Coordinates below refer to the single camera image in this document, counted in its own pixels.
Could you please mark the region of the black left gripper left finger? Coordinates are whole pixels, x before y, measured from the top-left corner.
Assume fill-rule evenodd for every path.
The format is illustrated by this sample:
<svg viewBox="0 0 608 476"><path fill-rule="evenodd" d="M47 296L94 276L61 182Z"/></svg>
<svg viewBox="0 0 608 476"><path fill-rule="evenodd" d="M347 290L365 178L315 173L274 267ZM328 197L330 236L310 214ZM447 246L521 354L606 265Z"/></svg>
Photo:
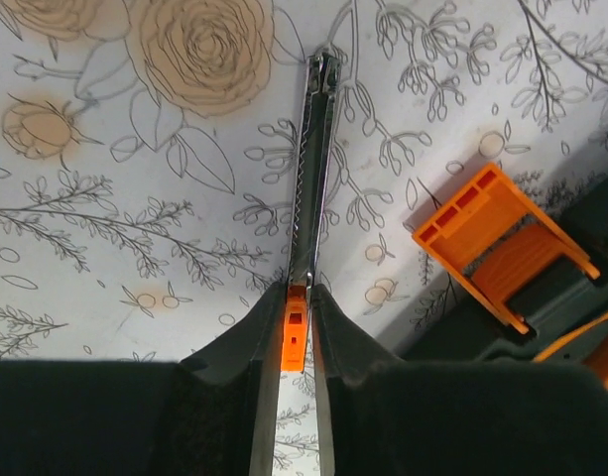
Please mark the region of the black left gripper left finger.
<svg viewBox="0 0 608 476"><path fill-rule="evenodd" d="M268 475L286 288L180 362L0 361L0 475Z"/></svg>

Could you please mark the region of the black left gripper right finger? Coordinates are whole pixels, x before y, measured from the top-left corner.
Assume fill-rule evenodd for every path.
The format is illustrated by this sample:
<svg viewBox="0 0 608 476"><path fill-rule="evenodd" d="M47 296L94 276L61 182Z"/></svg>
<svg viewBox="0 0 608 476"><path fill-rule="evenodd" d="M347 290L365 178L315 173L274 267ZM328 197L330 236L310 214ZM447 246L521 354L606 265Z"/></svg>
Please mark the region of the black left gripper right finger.
<svg viewBox="0 0 608 476"><path fill-rule="evenodd" d="M311 298L324 475L608 475L608 391L580 365L414 363Z"/></svg>

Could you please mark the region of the orange utility knife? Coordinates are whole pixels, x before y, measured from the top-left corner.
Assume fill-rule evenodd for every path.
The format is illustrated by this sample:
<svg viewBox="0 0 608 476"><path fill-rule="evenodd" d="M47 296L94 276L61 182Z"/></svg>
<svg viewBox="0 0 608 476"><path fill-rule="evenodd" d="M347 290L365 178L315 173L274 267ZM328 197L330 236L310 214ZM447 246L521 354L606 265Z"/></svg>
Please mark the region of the orange utility knife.
<svg viewBox="0 0 608 476"><path fill-rule="evenodd" d="M283 372L304 369L340 70L340 60L328 50L307 59L292 210L281 356Z"/></svg>

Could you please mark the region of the dark green tool case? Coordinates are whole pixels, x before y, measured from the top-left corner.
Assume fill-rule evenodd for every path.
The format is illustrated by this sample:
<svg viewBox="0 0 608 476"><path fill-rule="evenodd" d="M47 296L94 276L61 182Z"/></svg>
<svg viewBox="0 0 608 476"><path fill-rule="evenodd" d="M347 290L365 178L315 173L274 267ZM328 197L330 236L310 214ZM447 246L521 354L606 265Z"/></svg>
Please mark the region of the dark green tool case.
<svg viewBox="0 0 608 476"><path fill-rule="evenodd" d="M467 296L405 360L533 361L608 311L608 178L552 218L487 165L413 238Z"/></svg>

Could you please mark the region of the orange black needle-nose pliers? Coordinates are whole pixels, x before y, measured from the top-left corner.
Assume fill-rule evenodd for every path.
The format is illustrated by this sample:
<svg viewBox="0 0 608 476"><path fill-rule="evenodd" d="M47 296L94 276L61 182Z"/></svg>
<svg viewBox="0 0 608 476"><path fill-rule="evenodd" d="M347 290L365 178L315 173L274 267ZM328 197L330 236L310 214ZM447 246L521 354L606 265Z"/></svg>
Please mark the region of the orange black needle-nose pliers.
<svg viewBox="0 0 608 476"><path fill-rule="evenodd" d="M608 390L608 311L559 337L533 361L582 364Z"/></svg>

